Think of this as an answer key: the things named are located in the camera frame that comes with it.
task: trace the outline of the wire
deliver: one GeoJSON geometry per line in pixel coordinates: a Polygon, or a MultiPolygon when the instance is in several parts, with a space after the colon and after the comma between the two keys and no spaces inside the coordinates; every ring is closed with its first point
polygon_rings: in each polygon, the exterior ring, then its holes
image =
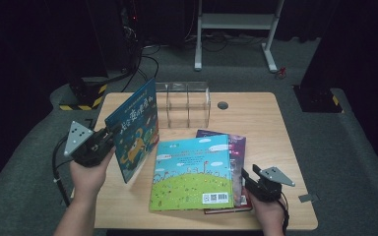
{"type": "Polygon", "coordinates": [[[158,61],[155,58],[150,57],[150,56],[142,56],[142,57],[149,58],[149,59],[153,60],[154,62],[156,62],[157,68],[156,68],[156,72],[155,72],[155,75],[154,75],[154,77],[156,77],[158,75],[158,61]]]}
{"type": "Polygon", "coordinates": [[[130,79],[128,80],[127,84],[125,85],[125,87],[122,89],[121,92],[123,92],[126,88],[128,88],[128,86],[130,85],[131,81],[133,80],[133,78],[135,77],[135,75],[137,74],[138,72],[138,69],[140,68],[140,64],[141,64],[141,59],[142,59],[142,53],[143,53],[143,50],[140,50],[140,57],[139,57],[139,60],[138,60],[138,64],[137,64],[137,68],[134,70],[134,73],[132,74],[132,76],[130,77],[130,79]]]}
{"type": "Polygon", "coordinates": [[[64,161],[64,162],[61,162],[60,164],[58,164],[57,166],[56,166],[56,169],[58,169],[58,168],[60,168],[62,165],[64,165],[64,164],[67,164],[67,163],[69,163],[69,162],[71,162],[73,159],[70,159],[70,160],[66,160],[66,161],[64,161]]]}
{"type": "Polygon", "coordinates": [[[237,45],[253,45],[253,44],[257,44],[257,43],[260,43],[260,42],[262,42],[264,39],[265,39],[265,37],[254,37],[254,36],[252,36],[251,38],[245,38],[245,39],[248,39],[247,41],[245,41],[245,42],[232,42],[231,40],[232,39],[239,39],[239,38],[242,38],[242,37],[232,37],[232,38],[229,38],[228,39],[228,41],[229,41],[229,45],[235,45],[235,46],[237,46],[237,45]]]}
{"type": "Polygon", "coordinates": [[[57,170],[57,166],[56,166],[56,159],[57,159],[57,152],[58,150],[60,149],[60,147],[63,145],[64,142],[67,141],[67,138],[69,137],[69,133],[67,133],[56,145],[56,147],[54,148],[53,150],[53,155],[52,155],[52,160],[51,160],[51,166],[52,166],[52,171],[53,171],[53,177],[54,177],[54,183],[57,184],[57,187],[60,191],[60,194],[63,198],[63,201],[66,205],[66,207],[68,207],[70,205],[70,200],[69,198],[67,197],[67,193],[66,193],[66,189],[64,188],[63,186],[63,183],[61,182],[61,178],[60,178],[60,174],[57,170]]]}
{"type": "Polygon", "coordinates": [[[284,202],[286,203],[286,210],[289,210],[289,203],[287,202],[287,198],[286,196],[284,195],[284,192],[282,192],[282,196],[284,198],[284,202]]]}
{"type": "Polygon", "coordinates": [[[134,32],[133,29],[131,29],[131,28],[129,28],[129,27],[124,27],[124,29],[125,29],[125,33],[126,33],[125,36],[126,36],[127,38],[131,38],[131,37],[133,37],[134,40],[137,38],[137,35],[136,35],[136,33],[134,32]]]}
{"type": "Polygon", "coordinates": [[[208,40],[208,42],[211,42],[211,43],[222,43],[222,42],[224,42],[223,47],[216,49],[216,50],[209,49],[209,48],[207,48],[203,45],[202,48],[205,49],[206,51],[209,51],[209,52],[219,52],[219,51],[224,50],[228,46],[228,40],[226,40],[225,37],[223,37],[222,41],[215,41],[214,39],[212,39],[212,40],[208,40]]]}
{"type": "Polygon", "coordinates": [[[87,86],[104,86],[104,85],[107,85],[109,83],[112,83],[112,82],[117,82],[117,81],[120,81],[122,79],[125,79],[127,77],[129,77],[131,75],[131,71],[129,71],[128,73],[124,74],[124,75],[121,75],[119,77],[115,77],[115,78],[112,78],[112,79],[108,79],[106,81],[102,81],[102,82],[85,82],[85,84],[87,86]]]}
{"type": "Polygon", "coordinates": [[[153,55],[153,54],[159,52],[160,49],[161,49],[161,45],[160,45],[159,43],[157,43],[156,45],[145,46],[143,49],[148,49],[148,48],[155,47],[155,46],[157,47],[157,50],[156,50],[155,52],[148,53],[148,54],[142,54],[142,55],[143,55],[143,56],[150,56],[150,55],[153,55]]]}
{"type": "Polygon", "coordinates": [[[145,81],[147,81],[147,75],[142,70],[138,69],[138,73],[144,78],[145,81]]]}
{"type": "Polygon", "coordinates": [[[196,1],[195,1],[195,0],[193,0],[193,14],[192,14],[192,22],[191,22],[191,24],[190,24],[190,28],[189,28],[189,30],[188,30],[188,33],[187,33],[187,34],[186,34],[186,36],[185,36],[185,40],[186,40],[186,38],[188,38],[188,36],[189,36],[190,32],[192,31],[192,28],[193,28],[193,23],[195,22],[195,9],[196,9],[196,1]]]}

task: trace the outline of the blue book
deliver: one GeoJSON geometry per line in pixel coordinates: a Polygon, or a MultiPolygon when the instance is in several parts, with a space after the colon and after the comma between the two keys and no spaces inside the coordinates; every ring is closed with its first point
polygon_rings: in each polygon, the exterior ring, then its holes
{"type": "Polygon", "coordinates": [[[159,142],[150,210],[234,207],[228,135],[159,142]]]}
{"type": "Polygon", "coordinates": [[[156,81],[150,79],[105,119],[114,135],[116,158],[124,182],[133,177],[158,143],[158,105],[156,81]]]}

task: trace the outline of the wooden table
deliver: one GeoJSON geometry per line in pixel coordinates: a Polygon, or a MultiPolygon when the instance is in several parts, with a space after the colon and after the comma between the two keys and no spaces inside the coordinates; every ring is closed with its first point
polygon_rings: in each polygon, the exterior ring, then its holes
{"type": "MultiPolygon", "coordinates": [[[[96,130],[104,119],[131,93],[110,93],[101,108],[96,130]]],[[[245,169],[250,177],[259,177],[252,164],[262,169],[277,166],[295,184],[283,185],[289,204],[288,229],[312,230],[318,221],[310,202],[298,196],[308,194],[275,96],[269,92],[211,92],[211,116],[208,130],[247,137],[245,169]],[[226,101],[228,108],[217,104],[226,101]]],[[[160,129],[160,140],[193,138],[196,128],[160,129]]],[[[95,228],[121,229],[200,229],[257,230],[260,225],[253,211],[205,215],[202,210],[149,211],[156,151],[151,153],[136,176],[125,184],[116,158],[107,169],[106,181],[96,205],[95,228]]]]}

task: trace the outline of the picture book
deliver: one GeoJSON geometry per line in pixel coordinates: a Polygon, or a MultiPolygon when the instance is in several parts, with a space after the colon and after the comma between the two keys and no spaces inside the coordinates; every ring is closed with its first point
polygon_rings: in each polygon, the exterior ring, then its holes
{"type": "Polygon", "coordinates": [[[242,188],[241,192],[241,203],[239,206],[234,206],[233,208],[207,208],[204,210],[205,214],[215,214],[215,213],[230,213],[230,212],[241,212],[249,211],[253,209],[250,197],[248,196],[247,189],[242,188]]]}
{"type": "Polygon", "coordinates": [[[133,177],[158,143],[156,80],[150,79],[105,119],[109,130],[117,130],[113,140],[124,182],[133,177]]]}
{"type": "Polygon", "coordinates": [[[228,135],[159,142],[150,210],[234,207],[228,135]]]}
{"type": "MultiPolygon", "coordinates": [[[[196,137],[208,137],[223,135],[223,133],[198,130],[196,137]]],[[[244,167],[246,138],[237,135],[228,134],[229,161],[231,163],[232,174],[232,193],[234,194],[234,205],[241,205],[242,196],[242,176],[241,169],[244,167]]]]}

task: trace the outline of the white stand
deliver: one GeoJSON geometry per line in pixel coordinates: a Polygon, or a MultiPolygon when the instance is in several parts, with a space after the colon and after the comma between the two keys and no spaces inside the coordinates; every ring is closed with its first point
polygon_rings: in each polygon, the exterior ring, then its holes
{"type": "Polygon", "coordinates": [[[276,72],[275,60],[270,47],[275,36],[276,27],[281,17],[284,0],[279,0],[274,14],[203,14],[202,0],[199,0],[198,28],[195,51],[195,71],[202,70],[202,29],[239,29],[239,30],[268,30],[269,36],[266,43],[262,43],[269,70],[276,72]]]}

